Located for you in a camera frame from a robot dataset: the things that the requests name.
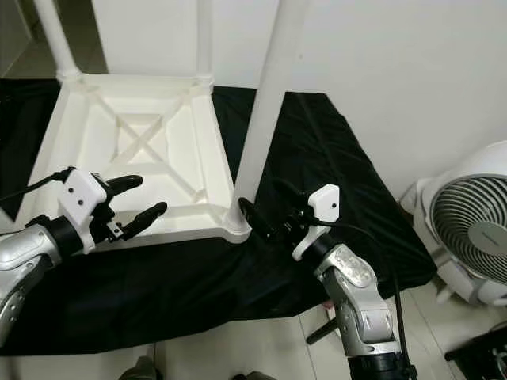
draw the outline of white fan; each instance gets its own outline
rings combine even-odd
[[[469,303],[507,306],[507,141],[490,145],[400,200],[447,286]]]

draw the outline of white pipe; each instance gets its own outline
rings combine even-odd
[[[202,82],[212,76],[212,0],[197,1],[197,77]]]
[[[253,103],[231,208],[226,224],[234,230],[246,228],[238,199],[254,201],[273,138],[292,63],[303,31],[308,0],[280,0],[275,25],[262,69],[261,82]]]
[[[53,0],[34,0],[39,19],[56,62],[56,77],[62,81],[81,73],[72,58],[65,32]]]

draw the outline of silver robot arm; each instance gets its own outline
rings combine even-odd
[[[327,184],[310,194],[299,193],[284,181],[275,186],[292,204],[281,226],[269,225],[247,199],[239,200],[240,208],[254,231],[266,241],[287,243],[292,257],[306,264],[324,286],[336,321],[323,329],[325,333],[340,329],[352,380],[417,378],[393,334],[391,312],[377,290],[372,267],[328,234],[331,227],[340,226],[338,186]]]
[[[41,215],[24,230],[0,241],[0,347],[16,322],[26,295],[46,271],[70,256],[92,252],[101,241],[132,238],[167,209],[166,203],[157,203],[122,226],[114,221],[109,202],[141,185],[142,177],[105,181],[96,173],[69,168],[58,181],[64,182],[59,197],[62,216],[51,220]]]

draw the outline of black tablecloth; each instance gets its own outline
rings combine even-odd
[[[0,81],[0,194],[26,185],[58,93],[54,81]],[[238,171],[253,89],[215,87],[215,105],[233,178]],[[342,222],[368,230],[333,230],[367,260],[382,296],[429,281],[435,266],[362,151],[345,118],[321,93],[287,93],[257,195],[269,216],[284,212],[274,177],[302,190],[341,188]],[[6,210],[15,215],[17,205]],[[69,259],[28,296],[2,355],[102,352],[198,333],[230,320],[293,316],[324,301],[314,276],[290,252],[252,234],[183,241]]]

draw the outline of fan grille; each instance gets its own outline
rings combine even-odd
[[[507,226],[507,180],[478,177],[450,184],[436,198],[432,217],[436,233],[456,258],[480,275],[507,283],[507,257],[484,253],[468,237],[475,222]]]

